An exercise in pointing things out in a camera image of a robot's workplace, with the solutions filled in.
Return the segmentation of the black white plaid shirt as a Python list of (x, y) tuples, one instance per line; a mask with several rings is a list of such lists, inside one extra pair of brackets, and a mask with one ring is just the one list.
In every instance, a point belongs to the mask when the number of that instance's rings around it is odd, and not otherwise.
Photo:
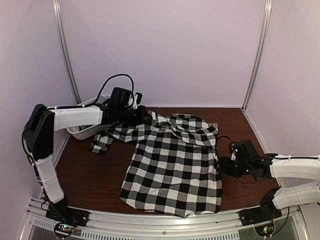
[(105, 155), (114, 140), (134, 142), (119, 197), (137, 210), (186, 218), (217, 213), (222, 179), (216, 170), (218, 125), (190, 114), (151, 113), (149, 124), (99, 131), (90, 151)]

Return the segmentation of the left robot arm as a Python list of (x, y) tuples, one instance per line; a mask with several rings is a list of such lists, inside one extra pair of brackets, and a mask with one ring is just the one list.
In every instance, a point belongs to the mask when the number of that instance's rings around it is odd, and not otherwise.
[(22, 131), (22, 146), (36, 179), (42, 186), (52, 213), (61, 222), (72, 218), (72, 211), (60, 186), (53, 164), (54, 133), (75, 127), (98, 127), (116, 124), (137, 126), (152, 119), (144, 105), (142, 94), (115, 87), (111, 96), (98, 96), (75, 106), (45, 106), (37, 104)]

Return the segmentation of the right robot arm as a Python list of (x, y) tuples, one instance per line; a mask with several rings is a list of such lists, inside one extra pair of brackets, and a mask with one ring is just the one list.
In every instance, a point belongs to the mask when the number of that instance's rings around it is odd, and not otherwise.
[(293, 187), (279, 185), (269, 190), (256, 210), (259, 220), (268, 220), (276, 211), (297, 205), (319, 203), (320, 201), (320, 157), (291, 156), (266, 153), (262, 156), (251, 140), (230, 141), (230, 157), (217, 156), (215, 169), (226, 175), (240, 178), (251, 175), (254, 180), (297, 178), (309, 182)]

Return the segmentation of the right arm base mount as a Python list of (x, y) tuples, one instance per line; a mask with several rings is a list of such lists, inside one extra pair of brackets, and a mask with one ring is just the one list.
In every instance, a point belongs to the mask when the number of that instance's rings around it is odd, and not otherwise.
[(263, 222), (271, 222), (272, 220), (281, 217), (282, 211), (279, 209), (270, 210), (266, 206), (258, 206), (243, 209), (238, 214), (242, 226), (249, 226)]

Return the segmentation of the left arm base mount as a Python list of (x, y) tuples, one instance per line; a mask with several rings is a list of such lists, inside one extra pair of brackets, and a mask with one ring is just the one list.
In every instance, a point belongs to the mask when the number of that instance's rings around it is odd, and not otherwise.
[(49, 207), (45, 216), (48, 219), (55, 220), (57, 222), (68, 223), (75, 227), (86, 227), (89, 217), (89, 212), (86, 210), (75, 209), (67, 207), (65, 209), (55, 209)]

